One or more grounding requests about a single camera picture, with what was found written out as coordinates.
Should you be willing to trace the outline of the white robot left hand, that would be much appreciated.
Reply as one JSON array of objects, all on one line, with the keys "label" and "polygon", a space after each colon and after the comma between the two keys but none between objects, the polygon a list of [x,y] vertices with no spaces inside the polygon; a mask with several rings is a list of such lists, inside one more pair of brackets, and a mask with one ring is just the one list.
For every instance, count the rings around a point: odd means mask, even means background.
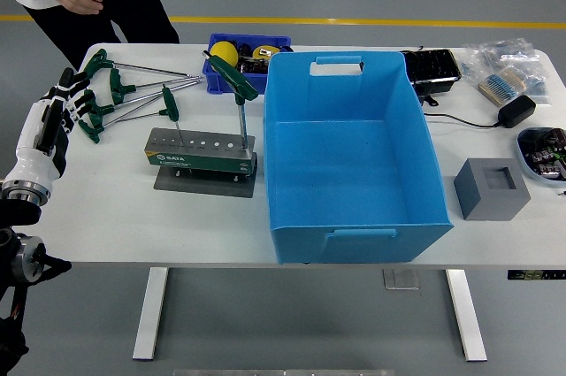
[{"label": "white robot left hand", "polygon": [[19,136],[17,163],[3,189],[31,188],[50,195],[52,183],[65,171],[68,135],[91,108],[89,83],[86,72],[67,67],[58,84],[32,104]]}]

